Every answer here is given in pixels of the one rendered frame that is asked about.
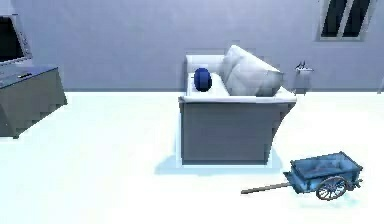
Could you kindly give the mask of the blue ball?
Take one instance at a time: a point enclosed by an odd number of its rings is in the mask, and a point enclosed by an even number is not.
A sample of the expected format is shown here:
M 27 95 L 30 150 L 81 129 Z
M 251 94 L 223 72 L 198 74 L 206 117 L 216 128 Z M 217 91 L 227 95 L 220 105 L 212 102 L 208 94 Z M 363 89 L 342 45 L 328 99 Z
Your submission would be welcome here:
M 210 72 L 206 68 L 198 68 L 194 73 L 194 85 L 200 92 L 207 92 L 212 86 Z

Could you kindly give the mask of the white cushion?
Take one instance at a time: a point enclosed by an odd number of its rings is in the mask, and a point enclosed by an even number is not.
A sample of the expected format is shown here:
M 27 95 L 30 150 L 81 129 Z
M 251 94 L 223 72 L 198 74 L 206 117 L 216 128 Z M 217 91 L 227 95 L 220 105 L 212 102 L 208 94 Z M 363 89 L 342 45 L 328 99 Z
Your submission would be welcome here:
M 228 49 L 219 75 L 231 96 L 272 97 L 284 78 L 283 72 L 237 45 Z

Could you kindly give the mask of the blue toy cart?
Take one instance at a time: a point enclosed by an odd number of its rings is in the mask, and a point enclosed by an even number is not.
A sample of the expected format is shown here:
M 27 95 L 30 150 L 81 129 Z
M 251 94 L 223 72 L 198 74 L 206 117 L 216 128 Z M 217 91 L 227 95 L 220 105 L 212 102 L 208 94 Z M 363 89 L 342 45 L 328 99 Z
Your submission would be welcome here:
M 291 160 L 291 170 L 284 172 L 286 182 L 244 189 L 242 194 L 292 187 L 297 194 L 314 192 L 323 201 L 332 201 L 347 191 L 360 188 L 363 167 L 343 151 Z

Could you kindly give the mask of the grey cabinet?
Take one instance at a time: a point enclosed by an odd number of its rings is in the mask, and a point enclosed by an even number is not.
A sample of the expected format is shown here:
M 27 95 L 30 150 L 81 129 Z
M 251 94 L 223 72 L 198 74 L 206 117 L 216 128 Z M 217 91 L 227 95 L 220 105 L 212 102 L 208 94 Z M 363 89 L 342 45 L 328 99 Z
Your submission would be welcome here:
M 32 76 L 18 78 L 18 75 Z M 0 137 L 21 133 L 67 104 L 59 69 L 55 66 L 0 69 Z

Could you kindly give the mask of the dark window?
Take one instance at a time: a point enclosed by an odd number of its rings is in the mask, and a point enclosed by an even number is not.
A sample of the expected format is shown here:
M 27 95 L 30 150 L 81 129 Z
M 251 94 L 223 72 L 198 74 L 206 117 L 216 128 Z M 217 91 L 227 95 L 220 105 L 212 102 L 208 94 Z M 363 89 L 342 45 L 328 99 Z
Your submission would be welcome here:
M 379 0 L 318 0 L 315 41 L 363 42 Z

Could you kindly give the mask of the black television set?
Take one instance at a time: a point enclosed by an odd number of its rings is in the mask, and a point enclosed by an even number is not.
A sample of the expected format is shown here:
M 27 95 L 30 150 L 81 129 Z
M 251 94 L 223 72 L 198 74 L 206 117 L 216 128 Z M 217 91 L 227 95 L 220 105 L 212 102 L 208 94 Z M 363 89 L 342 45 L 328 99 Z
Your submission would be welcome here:
M 19 15 L 16 13 L 0 15 L 0 66 L 31 58 L 31 48 Z

